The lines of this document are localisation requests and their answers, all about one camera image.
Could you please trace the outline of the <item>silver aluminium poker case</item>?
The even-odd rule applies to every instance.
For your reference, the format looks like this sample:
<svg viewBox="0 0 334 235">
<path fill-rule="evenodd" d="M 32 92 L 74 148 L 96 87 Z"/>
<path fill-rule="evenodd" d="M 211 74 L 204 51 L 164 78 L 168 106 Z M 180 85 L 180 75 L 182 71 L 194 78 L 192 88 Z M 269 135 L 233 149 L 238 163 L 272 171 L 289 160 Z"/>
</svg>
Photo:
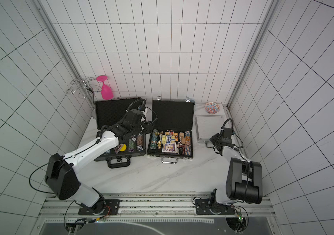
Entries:
<svg viewBox="0 0 334 235">
<path fill-rule="evenodd" d="M 195 117 L 197 142 L 205 144 L 207 148 L 213 148 L 210 138 L 220 132 L 223 122 L 222 115 L 197 115 Z"/>
</svg>

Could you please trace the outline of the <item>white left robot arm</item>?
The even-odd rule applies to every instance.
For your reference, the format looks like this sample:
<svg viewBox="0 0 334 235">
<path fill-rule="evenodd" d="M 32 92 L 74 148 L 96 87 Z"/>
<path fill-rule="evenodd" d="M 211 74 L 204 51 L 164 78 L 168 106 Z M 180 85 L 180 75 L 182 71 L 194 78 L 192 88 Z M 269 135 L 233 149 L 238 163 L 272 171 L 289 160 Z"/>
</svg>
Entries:
<svg viewBox="0 0 334 235">
<path fill-rule="evenodd" d="M 150 131 L 147 125 L 152 122 L 146 121 L 146 109 L 144 106 L 128 108 L 117 123 L 104 125 L 99 136 L 88 144 L 63 156 L 56 153 L 49 158 L 45 182 L 59 200 L 71 199 L 92 214 L 103 213 L 107 207 L 104 197 L 97 190 L 81 183 L 77 174 L 104 152 L 119 146 L 120 141 Z"/>
</svg>

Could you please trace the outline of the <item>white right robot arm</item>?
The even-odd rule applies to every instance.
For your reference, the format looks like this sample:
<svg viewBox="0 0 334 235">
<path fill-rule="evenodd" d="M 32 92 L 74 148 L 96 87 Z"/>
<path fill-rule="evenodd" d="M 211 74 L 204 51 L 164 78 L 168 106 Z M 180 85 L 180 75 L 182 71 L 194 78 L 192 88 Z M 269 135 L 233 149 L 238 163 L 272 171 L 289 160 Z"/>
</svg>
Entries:
<svg viewBox="0 0 334 235">
<path fill-rule="evenodd" d="M 237 202 L 260 204 L 263 199 L 262 166 L 242 155 L 240 147 L 232 143 L 233 129 L 223 127 L 212 136 L 214 152 L 229 162 L 225 186 L 214 189 L 209 199 L 213 214 L 220 214 Z"/>
</svg>

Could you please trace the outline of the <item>black left poker case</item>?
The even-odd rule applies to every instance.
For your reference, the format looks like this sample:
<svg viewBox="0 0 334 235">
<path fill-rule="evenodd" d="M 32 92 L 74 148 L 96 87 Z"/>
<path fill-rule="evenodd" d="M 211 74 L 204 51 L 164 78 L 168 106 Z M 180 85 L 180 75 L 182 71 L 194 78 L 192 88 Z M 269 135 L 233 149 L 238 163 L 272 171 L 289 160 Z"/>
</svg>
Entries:
<svg viewBox="0 0 334 235">
<path fill-rule="evenodd" d="M 146 100 L 142 98 L 97 101 L 97 137 L 113 132 L 118 138 L 118 146 L 104 151 L 95 159 L 106 161 L 109 168 L 128 167 L 132 157 L 146 155 L 145 123 Z"/>
</svg>

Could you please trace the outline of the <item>black poker case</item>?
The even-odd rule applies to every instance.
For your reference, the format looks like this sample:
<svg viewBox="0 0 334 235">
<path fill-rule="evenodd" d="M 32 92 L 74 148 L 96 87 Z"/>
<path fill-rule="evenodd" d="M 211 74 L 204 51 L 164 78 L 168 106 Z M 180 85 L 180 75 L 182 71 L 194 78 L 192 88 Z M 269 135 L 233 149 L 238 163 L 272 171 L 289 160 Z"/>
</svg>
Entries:
<svg viewBox="0 0 334 235">
<path fill-rule="evenodd" d="M 97 137 L 113 132 L 118 138 L 118 146 L 104 151 L 95 159 L 106 161 L 109 168 L 128 167 L 132 157 L 146 155 L 145 123 L 146 100 L 142 98 L 97 101 Z"/>
<path fill-rule="evenodd" d="M 154 100 L 152 102 L 152 120 L 154 129 L 159 131 L 159 141 L 156 150 L 150 149 L 151 134 L 148 143 L 147 155 L 160 158 L 192 159 L 193 158 L 193 118 L 194 102 Z M 191 132 L 191 155 L 184 155 L 185 132 Z M 177 153 L 162 152 L 163 144 L 176 143 Z"/>
</svg>

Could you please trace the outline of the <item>black middle poker case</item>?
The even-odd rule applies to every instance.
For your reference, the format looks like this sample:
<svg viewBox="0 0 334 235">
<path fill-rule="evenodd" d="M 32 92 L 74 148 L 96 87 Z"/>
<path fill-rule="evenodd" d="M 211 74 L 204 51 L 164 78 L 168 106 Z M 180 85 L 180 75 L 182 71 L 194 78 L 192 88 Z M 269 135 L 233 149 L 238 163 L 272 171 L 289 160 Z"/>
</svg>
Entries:
<svg viewBox="0 0 334 235">
<path fill-rule="evenodd" d="M 192 159 L 193 158 L 193 118 L 194 102 L 154 100 L 152 102 L 152 120 L 154 129 L 159 131 L 159 141 L 156 150 L 150 149 L 151 134 L 148 143 L 147 155 L 160 158 Z M 184 155 L 185 132 L 191 132 L 191 155 Z M 162 152 L 163 144 L 176 143 L 177 153 Z"/>
</svg>

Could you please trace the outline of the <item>yellow round disc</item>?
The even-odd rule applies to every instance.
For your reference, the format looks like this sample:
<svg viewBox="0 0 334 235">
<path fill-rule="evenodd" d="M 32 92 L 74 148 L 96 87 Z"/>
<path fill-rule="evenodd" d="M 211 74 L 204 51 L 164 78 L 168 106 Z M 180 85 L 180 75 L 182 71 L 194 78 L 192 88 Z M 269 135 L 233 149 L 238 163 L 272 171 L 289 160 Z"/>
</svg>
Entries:
<svg viewBox="0 0 334 235">
<path fill-rule="evenodd" d="M 127 145 L 122 144 L 122 145 L 121 145 L 121 148 L 120 148 L 120 152 L 125 152 L 126 149 L 127 149 Z"/>
</svg>

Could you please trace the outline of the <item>green blue chip row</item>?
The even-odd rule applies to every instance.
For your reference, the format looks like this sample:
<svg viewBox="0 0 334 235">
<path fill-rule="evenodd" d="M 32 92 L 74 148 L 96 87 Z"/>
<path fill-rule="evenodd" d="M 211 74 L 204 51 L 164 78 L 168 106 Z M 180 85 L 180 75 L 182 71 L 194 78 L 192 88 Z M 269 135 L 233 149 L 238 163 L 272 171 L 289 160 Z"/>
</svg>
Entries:
<svg viewBox="0 0 334 235">
<path fill-rule="evenodd" d="M 154 129 L 151 134 L 151 142 L 150 142 L 150 149 L 156 150 L 158 146 L 159 141 L 159 131 L 157 129 Z"/>
</svg>

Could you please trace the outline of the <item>multicolour chip row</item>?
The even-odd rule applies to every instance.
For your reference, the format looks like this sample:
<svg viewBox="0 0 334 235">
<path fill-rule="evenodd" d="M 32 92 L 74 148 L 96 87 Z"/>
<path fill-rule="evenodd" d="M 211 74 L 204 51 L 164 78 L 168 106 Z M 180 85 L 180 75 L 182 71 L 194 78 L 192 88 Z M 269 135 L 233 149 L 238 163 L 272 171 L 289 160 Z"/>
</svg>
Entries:
<svg viewBox="0 0 334 235">
<path fill-rule="evenodd" d="M 185 144 L 184 144 L 184 155 L 190 156 L 191 155 L 191 132 L 185 132 Z"/>
</svg>

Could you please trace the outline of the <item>triangle dealer plaque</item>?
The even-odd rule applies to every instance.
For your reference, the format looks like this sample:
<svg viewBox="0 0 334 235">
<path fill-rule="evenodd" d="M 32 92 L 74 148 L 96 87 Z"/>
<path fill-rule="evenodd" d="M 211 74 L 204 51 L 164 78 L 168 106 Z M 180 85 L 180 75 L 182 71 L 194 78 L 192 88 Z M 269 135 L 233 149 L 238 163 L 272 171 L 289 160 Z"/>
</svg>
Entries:
<svg viewBox="0 0 334 235">
<path fill-rule="evenodd" d="M 119 152 L 122 151 L 123 146 L 124 146 L 124 144 L 121 144 L 121 145 L 116 146 L 116 147 L 114 148 L 114 152 L 115 152 L 116 154 L 118 154 Z"/>
</svg>

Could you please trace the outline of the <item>patterned small bowl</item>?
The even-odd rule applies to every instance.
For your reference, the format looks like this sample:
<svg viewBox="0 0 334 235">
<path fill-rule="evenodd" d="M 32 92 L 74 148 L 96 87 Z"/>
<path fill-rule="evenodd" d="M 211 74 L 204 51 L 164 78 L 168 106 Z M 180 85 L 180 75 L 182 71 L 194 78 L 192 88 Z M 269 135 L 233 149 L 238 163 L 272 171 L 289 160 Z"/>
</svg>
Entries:
<svg viewBox="0 0 334 235">
<path fill-rule="evenodd" d="M 204 108 L 208 114 L 214 115 L 220 111 L 220 106 L 215 102 L 207 102 Z"/>
</svg>

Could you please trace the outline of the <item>pink plastic goblet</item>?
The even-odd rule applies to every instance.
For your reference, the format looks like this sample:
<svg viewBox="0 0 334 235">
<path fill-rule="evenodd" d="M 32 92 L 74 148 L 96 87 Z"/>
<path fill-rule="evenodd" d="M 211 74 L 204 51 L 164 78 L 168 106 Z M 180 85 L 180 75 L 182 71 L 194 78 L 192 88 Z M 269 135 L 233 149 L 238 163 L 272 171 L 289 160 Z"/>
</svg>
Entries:
<svg viewBox="0 0 334 235">
<path fill-rule="evenodd" d="M 100 75 L 96 78 L 96 81 L 101 84 L 101 96 L 104 100 L 111 100 L 114 98 L 113 92 L 111 88 L 105 84 L 105 82 L 108 80 L 108 77 L 106 75 Z"/>
</svg>

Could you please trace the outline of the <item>purple card box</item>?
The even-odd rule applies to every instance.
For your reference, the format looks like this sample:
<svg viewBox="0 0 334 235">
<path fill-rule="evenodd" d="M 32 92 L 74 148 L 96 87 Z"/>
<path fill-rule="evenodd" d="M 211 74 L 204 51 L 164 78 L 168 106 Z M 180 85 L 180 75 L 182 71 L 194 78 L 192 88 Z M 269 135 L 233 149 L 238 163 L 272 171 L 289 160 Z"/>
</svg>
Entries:
<svg viewBox="0 0 334 235">
<path fill-rule="evenodd" d="M 163 144 L 162 152 L 166 154 L 175 154 L 177 153 L 176 143 Z"/>
</svg>

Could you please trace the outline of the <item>aluminium mounting rail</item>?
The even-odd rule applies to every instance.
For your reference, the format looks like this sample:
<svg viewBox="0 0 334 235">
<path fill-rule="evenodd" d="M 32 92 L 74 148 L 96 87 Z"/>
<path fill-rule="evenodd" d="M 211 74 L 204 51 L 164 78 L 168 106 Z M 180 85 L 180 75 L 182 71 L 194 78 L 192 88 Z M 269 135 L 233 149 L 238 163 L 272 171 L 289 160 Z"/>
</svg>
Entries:
<svg viewBox="0 0 334 235">
<path fill-rule="evenodd" d="M 209 222 L 212 218 L 265 217 L 271 227 L 277 226 L 276 214 L 269 198 L 260 204 L 215 201 L 211 192 L 188 193 L 113 193 L 106 194 L 106 209 L 100 215 L 91 214 L 72 200 L 45 200 L 35 227 L 46 223 L 65 226 L 68 223 L 100 222 Z"/>
</svg>

